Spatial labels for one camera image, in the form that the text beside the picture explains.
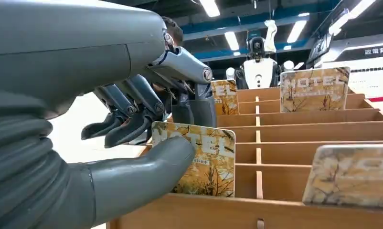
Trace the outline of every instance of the metal joint screw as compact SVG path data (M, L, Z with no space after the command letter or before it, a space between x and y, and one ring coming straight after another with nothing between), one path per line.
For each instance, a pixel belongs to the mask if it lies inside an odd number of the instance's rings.
M165 107L163 106L163 104L162 103L156 103L155 104L155 111L157 112L157 113L163 113L163 111L165 110Z
M213 78L213 72L211 71L211 69L207 69L205 68L203 70L203 76L204 78L207 80L207 81L210 81L212 78Z
M137 109L134 106L129 105L126 108L126 111L127 111L128 115L131 116L137 111Z

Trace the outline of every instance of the ceiling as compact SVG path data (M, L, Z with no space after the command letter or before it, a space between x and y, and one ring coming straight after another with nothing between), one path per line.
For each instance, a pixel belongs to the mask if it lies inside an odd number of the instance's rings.
M278 24L275 44L279 64L285 60L295 63L308 58L309 49L319 32L327 31L339 14L353 9L360 0L258 0L254 9L251 0L215 0L221 15L209 18L199 0L108 0L110 2L152 10L161 16L173 18L183 29L183 46L198 59L208 63L215 71L229 66L239 66L246 59L247 31L255 30L262 37L267 28L264 21L273 19ZM300 18L300 13L309 16ZM287 38L298 20L307 24L292 49L284 51ZM234 56L224 37L225 31L234 31L240 46L241 56ZM342 27L335 40L376 35L383 33L383 0L369 7L356 20L350 20Z

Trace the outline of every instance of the blue ceiling beam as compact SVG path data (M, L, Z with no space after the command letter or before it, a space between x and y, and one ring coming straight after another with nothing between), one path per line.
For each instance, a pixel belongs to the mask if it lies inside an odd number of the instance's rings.
M329 1L321 3L305 4L289 8L280 8L275 11L273 19L277 25L293 24L298 20L308 20L309 17L298 17L300 13L316 13L332 10L334 4ZM264 21L269 19L269 13L261 13L245 17L230 17L207 21L197 24L187 24L182 26L184 40L194 40L206 36L216 36L227 31L246 31L251 29L266 28Z
M276 45L277 52L283 52L284 51L283 48L286 45L291 45L292 46L292 51L295 51L295 50L305 49L307 44L308 44L308 40L301 40L301 41L297 41L297 42L295 42L293 44L289 44L289 43L276 43L275 45ZM240 56L234 56L234 52L240 52L241 55ZM238 51L218 50L218 51L210 51L210 52L196 52L196 53L193 53L193 55L197 59L202 61L202 62L243 57L244 54L248 54L248 49L247 48L241 48Z

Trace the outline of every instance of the yellow cover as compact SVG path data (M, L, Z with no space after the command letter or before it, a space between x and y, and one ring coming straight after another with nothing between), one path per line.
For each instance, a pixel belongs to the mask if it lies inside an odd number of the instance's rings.
M189 140L196 156L172 192L233 197L235 133L198 125L152 123L153 146L175 136Z
M235 80L211 81L217 115L239 115Z
M349 74L348 67L282 73L280 111L344 110Z
M303 202L383 208L383 144L318 148Z

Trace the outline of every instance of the magazine cover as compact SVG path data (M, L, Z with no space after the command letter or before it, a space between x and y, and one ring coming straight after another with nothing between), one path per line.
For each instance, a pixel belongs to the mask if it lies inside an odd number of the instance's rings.
M172 192L234 197L235 133L198 125L152 123L152 147L174 136L189 140L196 156Z
M383 144L318 148L303 202L383 208Z
M349 74L348 67L282 73L280 111L344 110Z
M211 81L217 115L239 115L235 80Z

